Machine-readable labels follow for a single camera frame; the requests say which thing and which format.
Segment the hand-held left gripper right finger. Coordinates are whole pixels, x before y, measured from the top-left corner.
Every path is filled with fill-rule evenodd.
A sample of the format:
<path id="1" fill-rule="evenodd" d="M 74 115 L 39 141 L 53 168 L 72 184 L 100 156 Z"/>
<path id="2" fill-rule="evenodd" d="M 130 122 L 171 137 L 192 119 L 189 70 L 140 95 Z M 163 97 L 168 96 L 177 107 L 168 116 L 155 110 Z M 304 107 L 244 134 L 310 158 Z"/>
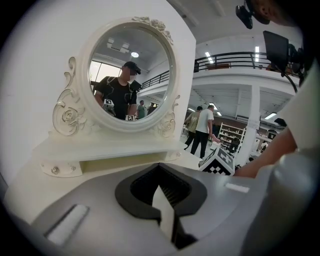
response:
<path id="1" fill-rule="evenodd" d="M 252 221 L 266 193 L 270 172 L 255 179 L 209 174 L 175 165 L 158 165 L 160 229 L 168 236 L 174 256 L 194 246 L 233 218 Z"/>

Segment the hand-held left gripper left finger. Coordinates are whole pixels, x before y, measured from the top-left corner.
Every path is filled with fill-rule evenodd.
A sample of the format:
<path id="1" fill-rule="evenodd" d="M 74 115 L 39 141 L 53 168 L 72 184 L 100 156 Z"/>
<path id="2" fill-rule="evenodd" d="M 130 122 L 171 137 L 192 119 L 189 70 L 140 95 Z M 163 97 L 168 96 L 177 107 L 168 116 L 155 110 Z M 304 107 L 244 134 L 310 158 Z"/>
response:
<path id="1" fill-rule="evenodd" d="M 156 220 L 140 219 L 117 202 L 120 181 L 149 164 L 91 178 L 45 208 L 32 227 L 45 235 L 73 205 L 88 207 L 85 218 L 62 247 L 69 256 L 168 256 L 177 252 Z"/>

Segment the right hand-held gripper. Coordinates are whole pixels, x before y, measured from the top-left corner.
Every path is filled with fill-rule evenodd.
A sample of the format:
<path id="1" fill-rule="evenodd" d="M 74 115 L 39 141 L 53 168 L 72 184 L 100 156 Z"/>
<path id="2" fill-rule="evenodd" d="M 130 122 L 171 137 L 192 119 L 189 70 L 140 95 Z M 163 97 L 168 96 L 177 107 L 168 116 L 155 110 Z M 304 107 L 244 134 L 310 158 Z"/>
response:
<path id="1" fill-rule="evenodd" d="M 215 148 L 211 154 L 198 164 L 199 171 L 210 174 L 233 176 L 235 174 L 234 158 L 221 147 Z"/>

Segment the person's right forearm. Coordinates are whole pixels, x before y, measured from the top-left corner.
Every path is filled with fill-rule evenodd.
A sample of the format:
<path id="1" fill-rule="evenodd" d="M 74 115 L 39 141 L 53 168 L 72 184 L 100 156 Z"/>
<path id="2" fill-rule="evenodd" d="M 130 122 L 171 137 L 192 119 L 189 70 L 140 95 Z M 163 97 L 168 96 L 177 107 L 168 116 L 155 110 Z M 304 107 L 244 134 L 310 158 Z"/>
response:
<path id="1" fill-rule="evenodd" d="M 255 178 L 262 167 L 275 164 L 283 155 L 290 154 L 297 149 L 297 144 L 288 127 L 286 127 L 269 144 L 264 152 L 239 168 L 234 176 Z"/>

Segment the white ornate vanity table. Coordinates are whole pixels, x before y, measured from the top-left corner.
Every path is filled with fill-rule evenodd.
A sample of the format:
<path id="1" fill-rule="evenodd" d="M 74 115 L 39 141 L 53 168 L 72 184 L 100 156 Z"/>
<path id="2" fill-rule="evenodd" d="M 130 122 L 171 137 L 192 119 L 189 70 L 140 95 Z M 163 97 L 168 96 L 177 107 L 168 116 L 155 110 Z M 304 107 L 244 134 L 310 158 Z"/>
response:
<path id="1" fill-rule="evenodd" d="M 31 224 L 49 205 L 87 180 L 153 163 L 169 163 L 197 170 L 199 161 L 197 155 L 181 149 L 169 154 L 159 152 L 87 161 L 81 176 L 54 177 L 45 174 L 34 160 L 30 160 L 9 185 L 4 205 Z"/>

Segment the black office chair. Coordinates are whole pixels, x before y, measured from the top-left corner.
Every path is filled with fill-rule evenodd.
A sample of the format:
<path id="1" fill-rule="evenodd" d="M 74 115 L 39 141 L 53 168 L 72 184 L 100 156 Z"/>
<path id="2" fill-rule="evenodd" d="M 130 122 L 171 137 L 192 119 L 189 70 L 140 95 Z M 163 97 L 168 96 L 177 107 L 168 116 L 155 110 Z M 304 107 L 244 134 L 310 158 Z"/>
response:
<path id="1" fill-rule="evenodd" d="M 228 155 L 234 158 L 237 153 L 239 145 L 240 145 L 240 140 L 237 137 L 234 137 L 227 148 Z"/>

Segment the white storage rack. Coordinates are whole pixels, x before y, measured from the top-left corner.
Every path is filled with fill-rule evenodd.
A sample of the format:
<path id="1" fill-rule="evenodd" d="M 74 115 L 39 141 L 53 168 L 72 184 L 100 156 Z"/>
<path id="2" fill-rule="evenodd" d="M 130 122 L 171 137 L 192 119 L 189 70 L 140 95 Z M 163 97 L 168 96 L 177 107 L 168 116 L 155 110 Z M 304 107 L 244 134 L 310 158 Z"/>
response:
<path id="1" fill-rule="evenodd" d="M 240 144 L 236 154 L 239 153 L 246 135 L 246 131 L 246 128 L 238 128 L 222 122 L 218 133 L 218 139 L 221 141 L 221 146 L 227 150 L 232 139 L 238 138 L 240 140 Z"/>

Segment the white ornate oval mirror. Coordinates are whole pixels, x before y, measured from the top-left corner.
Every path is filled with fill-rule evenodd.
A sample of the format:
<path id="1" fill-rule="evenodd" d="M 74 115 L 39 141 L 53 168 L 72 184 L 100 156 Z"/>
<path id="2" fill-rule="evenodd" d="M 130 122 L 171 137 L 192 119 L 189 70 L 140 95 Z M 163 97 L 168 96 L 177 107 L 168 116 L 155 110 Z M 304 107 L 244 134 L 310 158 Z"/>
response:
<path id="1" fill-rule="evenodd" d="M 50 176 L 81 176 L 89 162 L 160 154 L 179 157 L 174 138 L 179 67 L 166 25 L 147 16 L 97 29 L 72 56 L 53 128 L 34 149 Z"/>

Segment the black balcony railing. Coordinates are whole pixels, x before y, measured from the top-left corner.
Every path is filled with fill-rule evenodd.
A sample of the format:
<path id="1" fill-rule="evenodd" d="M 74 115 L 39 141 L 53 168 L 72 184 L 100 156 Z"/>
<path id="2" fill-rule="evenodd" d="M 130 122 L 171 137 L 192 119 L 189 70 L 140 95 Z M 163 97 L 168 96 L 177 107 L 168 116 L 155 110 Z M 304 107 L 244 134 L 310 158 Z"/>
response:
<path id="1" fill-rule="evenodd" d="M 272 62 L 265 52 L 256 53 L 252 51 L 238 51 L 210 54 L 206 52 L 204 57 L 199 57 L 194 61 L 193 72 L 212 71 L 219 69 L 256 69 L 272 72 L 280 72 L 276 64 Z"/>

